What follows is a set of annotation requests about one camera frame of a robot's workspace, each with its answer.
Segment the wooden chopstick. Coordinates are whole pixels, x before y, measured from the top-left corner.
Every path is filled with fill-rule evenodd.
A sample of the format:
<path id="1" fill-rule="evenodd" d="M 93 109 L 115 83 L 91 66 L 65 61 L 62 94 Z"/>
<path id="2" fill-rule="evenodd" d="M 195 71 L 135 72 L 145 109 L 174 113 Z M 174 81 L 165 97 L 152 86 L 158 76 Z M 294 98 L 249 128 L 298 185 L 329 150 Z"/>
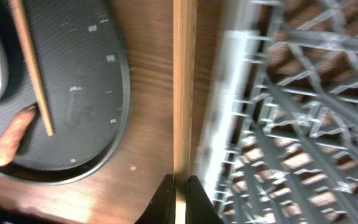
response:
<path id="1" fill-rule="evenodd" d="M 196 44 L 196 0 L 173 2 L 173 171 L 175 224 L 186 223 Z"/>
<path id="2" fill-rule="evenodd" d="M 9 0 L 12 18 L 48 136 L 55 134 L 23 0 Z"/>

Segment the orange carrot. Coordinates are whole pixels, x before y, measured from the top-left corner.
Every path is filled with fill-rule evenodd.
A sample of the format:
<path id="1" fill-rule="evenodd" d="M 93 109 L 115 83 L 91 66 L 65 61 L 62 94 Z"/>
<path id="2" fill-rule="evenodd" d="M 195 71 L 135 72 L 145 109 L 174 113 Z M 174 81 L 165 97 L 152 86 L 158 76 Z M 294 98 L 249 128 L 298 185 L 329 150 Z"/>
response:
<path id="1" fill-rule="evenodd" d="M 24 134 L 37 114 L 35 105 L 21 109 L 0 137 L 0 167 L 11 163 L 19 149 Z"/>

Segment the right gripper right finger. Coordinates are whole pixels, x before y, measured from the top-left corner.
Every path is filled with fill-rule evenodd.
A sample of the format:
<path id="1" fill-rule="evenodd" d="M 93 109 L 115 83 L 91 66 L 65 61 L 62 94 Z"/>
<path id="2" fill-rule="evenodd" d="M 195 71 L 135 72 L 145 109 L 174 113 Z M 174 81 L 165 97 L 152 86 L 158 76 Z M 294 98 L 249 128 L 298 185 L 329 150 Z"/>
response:
<path id="1" fill-rule="evenodd" d="M 224 224 L 195 175 L 186 182 L 186 224 Z"/>

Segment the round black serving tray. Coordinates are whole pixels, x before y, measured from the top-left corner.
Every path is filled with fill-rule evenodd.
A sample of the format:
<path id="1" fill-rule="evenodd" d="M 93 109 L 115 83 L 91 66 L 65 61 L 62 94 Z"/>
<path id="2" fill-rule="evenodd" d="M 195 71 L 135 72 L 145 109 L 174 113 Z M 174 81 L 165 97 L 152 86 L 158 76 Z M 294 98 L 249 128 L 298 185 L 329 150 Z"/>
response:
<path id="1" fill-rule="evenodd" d="M 37 115 L 0 176 L 59 185 L 100 169 L 126 129 L 130 76 L 120 28 L 107 1 L 25 1 L 54 135 Z M 0 136 L 36 102 L 9 3 L 0 1 L 0 40 L 9 82 L 0 99 Z"/>

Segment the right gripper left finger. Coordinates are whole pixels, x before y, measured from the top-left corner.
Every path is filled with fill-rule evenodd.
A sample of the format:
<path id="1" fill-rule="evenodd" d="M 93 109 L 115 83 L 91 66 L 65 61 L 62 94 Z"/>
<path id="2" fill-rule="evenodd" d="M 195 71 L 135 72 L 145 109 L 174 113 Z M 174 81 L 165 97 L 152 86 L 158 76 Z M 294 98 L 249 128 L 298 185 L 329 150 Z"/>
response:
<path id="1" fill-rule="evenodd" d="M 135 224 L 174 224 L 175 192 L 174 177 L 167 174 Z"/>

